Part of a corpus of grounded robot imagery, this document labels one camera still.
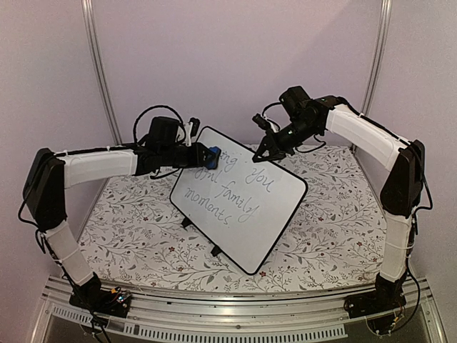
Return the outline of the blue whiteboard eraser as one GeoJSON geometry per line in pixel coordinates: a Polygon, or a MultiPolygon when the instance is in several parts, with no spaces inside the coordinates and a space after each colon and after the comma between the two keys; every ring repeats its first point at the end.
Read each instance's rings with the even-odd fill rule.
{"type": "Polygon", "coordinates": [[[210,151],[210,154],[208,157],[206,168],[208,170],[217,169],[217,167],[219,165],[219,157],[221,155],[221,149],[218,148],[217,146],[212,146],[209,148],[209,151],[210,151]]]}

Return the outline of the white whiteboard black frame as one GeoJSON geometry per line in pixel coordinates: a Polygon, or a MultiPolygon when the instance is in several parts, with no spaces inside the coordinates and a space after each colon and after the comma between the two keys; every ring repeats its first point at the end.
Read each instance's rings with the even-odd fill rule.
{"type": "Polygon", "coordinates": [[[218,166],[184,169],[170,202],[240,270],[254,275],[308,191],[306,181],[209,126],[197,139],[221,150],[218,166]]]}

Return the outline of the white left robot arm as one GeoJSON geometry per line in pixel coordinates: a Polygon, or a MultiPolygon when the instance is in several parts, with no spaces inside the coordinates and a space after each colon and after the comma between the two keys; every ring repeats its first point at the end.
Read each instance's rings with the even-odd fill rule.
{"type": "Polygon", "coordinates": [[[101,309],[106,295],[92,284],[96,275],[77,242],[71,190],[113,177],[150,174],[158,179],[164,167],[215,169],[221,150],[194,139],[198,126],[195,118],[185,124],[158,116],[146,135],[131,143],[63,151],[42,147],[35,153],[20,209],[29,211],[28,224],[35,226],[39,243],[50,248],[70,282],[80,287],[78,297],[89,309],[101,309]]]}

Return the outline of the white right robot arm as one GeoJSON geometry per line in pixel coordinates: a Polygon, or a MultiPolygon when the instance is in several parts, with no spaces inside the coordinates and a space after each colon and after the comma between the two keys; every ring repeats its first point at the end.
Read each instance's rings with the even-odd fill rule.
{"type": "Polygon", "coordinates": [[[389,175],[380,193],[387,224],[384,258],[376,284],[380,286],[369,297],[377,312],[385,311],[397,298],[394,287],[407,273],[407,262],[416,233],[416,212],[422,192],[427,192],[425,146],[419,140],[409,141],[356,111],[342,96],[311,98],[302,86],[288,88],[278,98],[289,117],[289,125],[279,128],[264,113],[253,122],[264,130],[253,162],[281,161],[312,136],[326,131],[349,140],[377,160],[389,175]]]}

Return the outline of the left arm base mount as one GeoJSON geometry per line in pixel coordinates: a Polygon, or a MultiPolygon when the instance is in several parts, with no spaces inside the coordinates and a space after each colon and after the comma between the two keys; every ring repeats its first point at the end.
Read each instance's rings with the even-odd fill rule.
{"type": "Polygon", "coordinates": [[[131,292],[120,287],[106,290],[98,283],[86,283],[76,287],[69,304],[113,317],[127,318],[131,306],[131,292]]]}

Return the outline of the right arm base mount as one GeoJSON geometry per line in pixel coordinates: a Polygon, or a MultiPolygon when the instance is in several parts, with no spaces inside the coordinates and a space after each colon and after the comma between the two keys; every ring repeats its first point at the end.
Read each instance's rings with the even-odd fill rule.
{"type": "Polygon", "coordinates": [[[377,281],[373,291],[346,297],[343,308],[353,319],[397,309],[405,304],[400,283],[377,281]]]}

